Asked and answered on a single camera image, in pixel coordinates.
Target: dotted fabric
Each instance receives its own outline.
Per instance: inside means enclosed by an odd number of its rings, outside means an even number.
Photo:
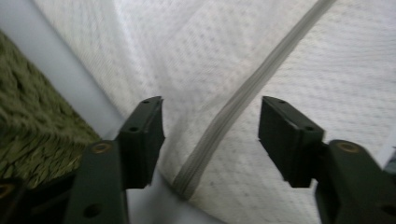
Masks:
[[[125,116],[161,95],[172,182],[205,128],[315,1],[35,0]],[[374,155],[396,119],[395,6],[337,1],[221,142],[191,202],[228,223],[319,223],[257,141],[261,95]]]
[[[69,173],[96,133],[0,32],[0,177],[28,187]]]
[[[294,105],[327,131],[325,141],[353,141],[375,156],[396,120],[391,2],[332,6],[220,143],[194,204],[227,223],[320,223],[313,188],[291,189],[257,141],[261,96]]]

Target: white fabric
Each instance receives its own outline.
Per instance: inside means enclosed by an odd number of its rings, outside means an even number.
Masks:
[[[172,182],[210,121],[315,1],[35,0],[123,115],[161,95]],[[260,96],[289,101],[375,153],[396,119],[392,1],[340,0],[221,142],[191,202],[229,223],[318,223],[257,142]]]

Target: green carpet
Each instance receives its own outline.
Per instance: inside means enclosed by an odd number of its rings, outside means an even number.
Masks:
[[[84,147],[98,139],[0,33],[0,177],[34,188],[76,169]]]

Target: brass screw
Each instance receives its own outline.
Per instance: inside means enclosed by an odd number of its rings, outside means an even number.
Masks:
[[[109,143],[99,143],[91,148],[91,151],[96,154],[107,152],[111,149]]]
[[[359,147],[355,144],[350,144],[347,142],[340,142],[337,143],[337,146],[341,149],[343,149],[345,152],[349,153],[358,153],[359,152]]]
[[[0,199],[5,198],[14,189],[15,186],[13,184],[0,184]]]

